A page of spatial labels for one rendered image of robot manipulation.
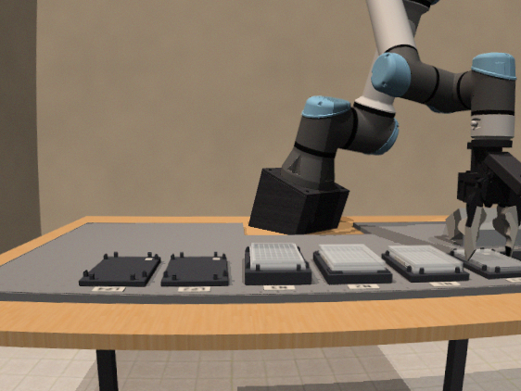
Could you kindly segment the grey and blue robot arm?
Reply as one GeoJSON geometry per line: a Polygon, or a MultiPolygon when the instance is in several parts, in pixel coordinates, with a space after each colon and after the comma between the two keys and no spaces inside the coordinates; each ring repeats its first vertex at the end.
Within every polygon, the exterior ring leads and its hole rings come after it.
{"type": "MultiPolygon", "coordinates": [[[[353,107],[347,100],[329,96],[306,101],[294,147],[280,171],[283,178],[302,187],[330,190],[338,148],[383,155],[399,133],[395,97],[427,105],[436,113],[471,110],[474,140],[515,137],[513,56],[478,55],[471,70],[462,73],[421,62],[414,36],[421,16],[438,1],[366,0],[376,50],[362,96],[353,107]]],[[[521,196],[519,160],[509,152],[488,152],[484,163],[521,196]]]]}

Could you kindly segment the beige operator button panel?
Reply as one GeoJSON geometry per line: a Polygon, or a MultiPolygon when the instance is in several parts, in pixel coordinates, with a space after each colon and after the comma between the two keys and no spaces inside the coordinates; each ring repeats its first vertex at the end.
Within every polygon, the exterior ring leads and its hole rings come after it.
{"type": "MultiPolygon", "coordinates": [[[[492,220],[497,218],[497,208],[483,209],[485,209],[487,213],[487,218],[479,228],[479,238],[476,246],[505,246],[506,238],[498,233],[492,225],[492,220]]],[[[459,232],[458,223],[466,217],[466,208],[458,208],[448,218],[446,218],[445,220],[449,237],[444,237],[444,239],[459,246],[464,246],[464,235],[459,232]]],[[[515,246],[521,246],[521,224],[518,229],[515,246]]]]}

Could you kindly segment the clear plastic lid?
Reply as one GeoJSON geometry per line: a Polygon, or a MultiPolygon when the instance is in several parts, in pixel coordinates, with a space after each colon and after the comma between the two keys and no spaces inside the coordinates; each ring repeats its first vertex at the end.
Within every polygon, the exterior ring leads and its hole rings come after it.
{"type": "MultiPolygon", "coordinates": [[[[464,249],[453,250],[454,256],[465,260],[464,249]]],[[[467,261],[467,260],[465,260],[467,261]]],[[[495,272],[495,267],[500,267],[500,271],[521,271],[521,261],[507,257],[490,249],[477,249],[474,255],[467,261],[482,269],[482,265],[487,265],[487,271],[495,272]]]]}

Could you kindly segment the black l-shaped nest locator rail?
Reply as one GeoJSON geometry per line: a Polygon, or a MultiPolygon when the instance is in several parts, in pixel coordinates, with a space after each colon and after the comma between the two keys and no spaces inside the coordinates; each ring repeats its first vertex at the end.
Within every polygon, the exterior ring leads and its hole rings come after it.
{"type": "Polygon", "coordinates": [[[313,261],[328,284],[391,284],[392,273],[386,268],[377,272],[331,271],[319,254],[313,252],[313,261]]]}

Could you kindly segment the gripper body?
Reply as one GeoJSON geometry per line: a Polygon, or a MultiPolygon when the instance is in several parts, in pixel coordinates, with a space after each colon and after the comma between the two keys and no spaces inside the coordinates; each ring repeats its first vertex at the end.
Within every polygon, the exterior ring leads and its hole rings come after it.
{"type": "Polygon", "coordinates": [[[512,140],[468,142],[467,149],[471,149],[471,168],[466,172],[458,172],[457,199],[466,203],[467,198],[473,194],[474,186],[482,186],[480,194],[486,208],[491,208],[493,204],[505,208],[505,204],[511,203],[515,199],[515,193],[484,163],[484,160],[488,152],[502,152],[503,147],[512,146],[512,140]]]}

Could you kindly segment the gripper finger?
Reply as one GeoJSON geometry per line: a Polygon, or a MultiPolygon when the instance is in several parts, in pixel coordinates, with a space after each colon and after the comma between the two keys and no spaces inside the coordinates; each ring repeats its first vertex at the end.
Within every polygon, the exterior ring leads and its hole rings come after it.
{"type": "Polygon", "coordinates": [[[512,257],[521,223],[521,196],[515,195],[515,199],[505,206],[497,206],[497,218],[493,219],[492,224],[494,229],[506,238],[506,256],[512,257]]]}
{"type": "Polygon", "coordinates": [[[487,217],[487,213],[483,209],[484,201],[480,192],[481,188],[474,187],[473,194],[466,201],[467,218],[460,220],[458,224],[459,232],[464,235],[464,255],[467,261],[476,251],[479,228],[487,217]]]}

